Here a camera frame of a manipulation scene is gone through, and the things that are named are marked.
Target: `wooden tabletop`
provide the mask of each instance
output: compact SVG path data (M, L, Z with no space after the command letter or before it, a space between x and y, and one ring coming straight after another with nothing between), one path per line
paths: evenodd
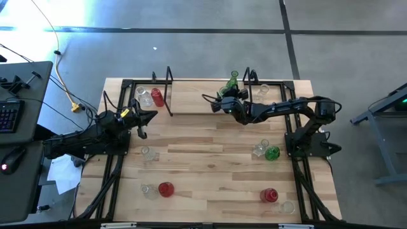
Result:
M122 79L108 78L105 82L104 90L114 104L118 102ZM310 81L298 80L294 81L294 85L297 97L313 96ZM148 90L157 87L163 92L163 86L145 87ZM271 88L266 101L281 101L280 90ZM175 114L170 117L165 107L152 105L143 109L158 110L158 115L145 128L147 139L138 138L137 130L132 130L129 154L125 157L121 173L115 221L301 222L293 167L284 146L286 126L282 116L243 126L227 114ZM307 118L301 115L301 122L304 125ZM281 156L277 161L269 162L264 156L252 154L253 146L262 139L280 148ZM154 161L144 161L141 155L143 146L149 146L158 153ZM326 207L341 218L329 165L320 158L309 160L316 193ZM106 155L95 156L87 163L76 199L78 214L85 210L100 190L105 163ZM166 181L175 186L173 196L155 200L144 197L142 184L158 186ZM265 188L278 191L276 203L260 201L259 193ZM104 215L110 193L107 196ZM307 194L305 200L308 215L311 216ZM292 214L281 213L280 206L285 201L294 204Z

